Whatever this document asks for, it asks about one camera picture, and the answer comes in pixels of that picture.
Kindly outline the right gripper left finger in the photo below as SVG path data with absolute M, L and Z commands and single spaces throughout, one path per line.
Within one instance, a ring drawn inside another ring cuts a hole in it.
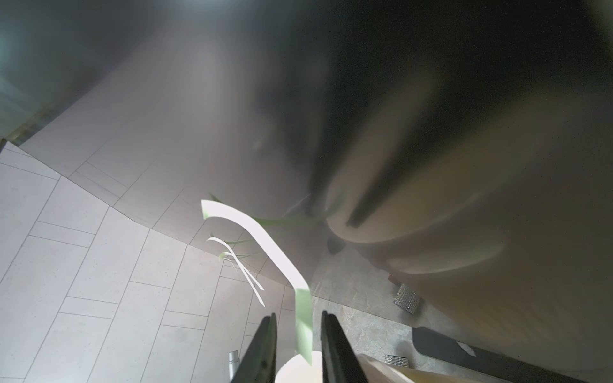
M 277 321 L 276 314 L 272 313 L 260 322 L 231 383 L 273 383 L 276 380 L 276 349 Z

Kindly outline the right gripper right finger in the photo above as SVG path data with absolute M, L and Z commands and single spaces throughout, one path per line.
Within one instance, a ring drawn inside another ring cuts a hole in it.
M 322 312 L 322 379 L 325 383 L 367 383 L 367 377 L 337 317 Z

